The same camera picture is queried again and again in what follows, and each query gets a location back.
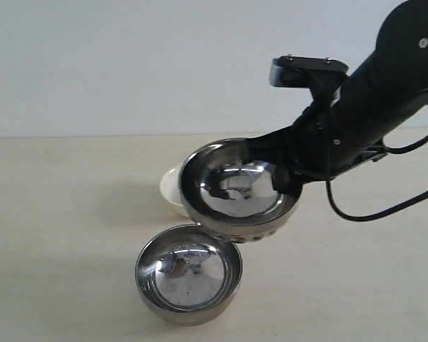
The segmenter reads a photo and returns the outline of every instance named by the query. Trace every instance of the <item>white wall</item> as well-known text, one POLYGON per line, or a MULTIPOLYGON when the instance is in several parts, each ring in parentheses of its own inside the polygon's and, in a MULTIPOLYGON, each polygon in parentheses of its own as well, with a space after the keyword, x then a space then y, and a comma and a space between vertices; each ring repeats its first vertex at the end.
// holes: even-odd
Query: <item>white wall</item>
POLYGON ((353 71, 400 2, 0 0, 0 137, 280 128, 310 95, 270 87, 271 59, 353 71))

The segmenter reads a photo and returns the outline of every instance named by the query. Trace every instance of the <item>table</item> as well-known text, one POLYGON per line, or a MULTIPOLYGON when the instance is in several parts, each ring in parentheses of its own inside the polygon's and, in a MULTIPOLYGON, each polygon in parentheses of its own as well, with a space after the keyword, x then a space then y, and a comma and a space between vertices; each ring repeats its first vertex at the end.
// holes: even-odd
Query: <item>table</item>
MULTIPOLYGON (((144 306, 141 248, 187 222, 159 180, 229 136, 0 139, 0 342, 428 341, 428 200, 354 223, 331 210, 321 183, 305 186, 277 234, 240 245, 243 282, 222 316, 179 328, 144 306)), ((406 200, 428 189, 428 145, 367 163, 333 189, 350 214, 406 200)))

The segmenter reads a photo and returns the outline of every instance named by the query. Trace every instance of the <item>screw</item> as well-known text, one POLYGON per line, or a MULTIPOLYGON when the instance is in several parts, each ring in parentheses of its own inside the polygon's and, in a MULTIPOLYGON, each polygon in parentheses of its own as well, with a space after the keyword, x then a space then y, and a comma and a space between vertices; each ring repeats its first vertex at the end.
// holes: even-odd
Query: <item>screw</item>
POLYGON ((426 48, 428 46, 428 38, 422 38, 419 41, 420 48, 426 48))

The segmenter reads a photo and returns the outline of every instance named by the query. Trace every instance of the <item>metal bowl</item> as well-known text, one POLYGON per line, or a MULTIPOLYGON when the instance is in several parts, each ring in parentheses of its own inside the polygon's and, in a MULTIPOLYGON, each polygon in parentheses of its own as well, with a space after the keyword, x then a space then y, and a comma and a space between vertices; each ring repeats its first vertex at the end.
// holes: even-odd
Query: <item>metal bowl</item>
POLYGON ((135 268, 146 306, 182 326, 207 323, 224 312, 242 273, 236 245, 199 224, 161 232, 144 247, 135 268))
POLYGON ((275 166, 249 161, 246 138, 212 142, 195 151, 179 174, 190 218, 236 243, 274 234, 295 211, 302 185, 292 195, 272 187, 275 166))

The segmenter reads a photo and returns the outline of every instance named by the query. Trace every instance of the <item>held metal bowl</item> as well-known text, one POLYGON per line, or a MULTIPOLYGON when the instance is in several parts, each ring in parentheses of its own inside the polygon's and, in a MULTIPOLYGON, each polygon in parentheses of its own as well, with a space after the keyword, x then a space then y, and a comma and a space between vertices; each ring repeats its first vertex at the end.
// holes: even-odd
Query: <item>held metal bowl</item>
POLYGON ((242 274, 236 245, 199 224, 161 232, 144 247, 135 268, 145 305, 182 326, 207 323, 224 312, 242 274))
POLYGON ((295 211, 293 195, 272 187, 274 165, 249 162, 246 138, 212 142, 196 150, 179 174, 182 203, 190 218, 231 241, 258 241, 274 234, 295 211))

